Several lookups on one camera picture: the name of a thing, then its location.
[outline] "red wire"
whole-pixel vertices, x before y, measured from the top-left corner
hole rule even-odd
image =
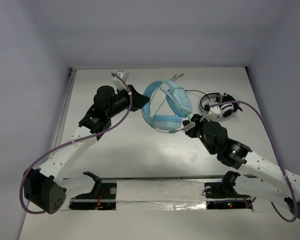
[[[185,75],[185,73],[180,74],[180,75],[177,76],[173,81],[175,82],[178,78],[182,77],[183,75]]]
[[[104,191],[105,191],[104,189],[101,190],[100,196],[98,197],[98,200],[96,201],[96,206],[95,206],[95,207],[98,207],[98,206],[99,206],[100,200],[101,200],[101,198],[102,198],[102,194],[104,194]]]

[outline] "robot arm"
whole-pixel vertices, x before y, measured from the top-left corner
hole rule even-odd
[[[127,72],[119,72],[122,78],[128,76]],[[24,197],[38,207],[53,214],[60,209],[66,200],[64,177],[80,156],[102,135],[87,137],[91,134],[105,133],[111,127],[111,118],[128,109],[135,112],[141,109],[150,99],[139,94],[132,85],[128,85],[130,92],[114,81],[118,88],[117,93],[111,86],[102,86],[93,98],[93,105],[79,122],[78,128],[72,134],[72,144],[62,148],[50,159],[42,163],[37,169],[31,169],[24,182]],[[84,175],[95,181],[91,194],[98,195],[101,188],[101,179],[91,172]]]
[[[185,134],[190,138],[199,138],[211,155],[217,155],[222,164],[240,170],[257,178],[248,178],[234,171],[228,171],[222,179],[224,188],[232,188],[238,194],[249,194],[266,201],[288,207],[294,212],[291,193],[285,177],[291,180],[292,189],[297,201],[298,218],[300,219],[300,176],[286,171],[283,176],[278,165],[259,156],[250,147],[228,138],[227,129],[218,122],[207,121],[203,116],[193,115],[195,127]]]

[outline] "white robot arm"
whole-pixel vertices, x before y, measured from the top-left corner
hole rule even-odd
[[[287,185],[290,180],[297,205],[297,217],[300,219],[300,176],[290,171],[283,173],[276,164],[259,156],[250,147],[228,138],[227,130],[216,121],[208,121],[195,114],[191,118],[195,127],[185,134],[190,138],[199,138],[211,155],[222,164],[255,176],[249,178],[238,172],[228,171],[218,187],[209,187],[207,194],[222,196],[229,190],[240,195],[250,195],[288,208],[294,214],[293,196]]]

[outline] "headphone cushion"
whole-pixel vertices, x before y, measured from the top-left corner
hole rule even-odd
[[[154,115],[152,118],[153,128],[170,131],[181,128],[182,118],[171,115]]]
[[[224,94],[222,98],[222,103],[230,102],[230,101],[237,101],[237,99],[227,93]],[[239,104],[238,103],[233,103],[233,112],[235,113],[239,109]]]

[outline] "screw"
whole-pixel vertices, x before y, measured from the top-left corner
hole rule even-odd
[[[116,194],[117,189],[115,187],[110,188],[110,194]]]
[[[205,192],[206,192],[207,194],[211,194],[211,193],[212,193],[212,188],[211,188],[210,186],[207,186],[207,187],[205,188]]]

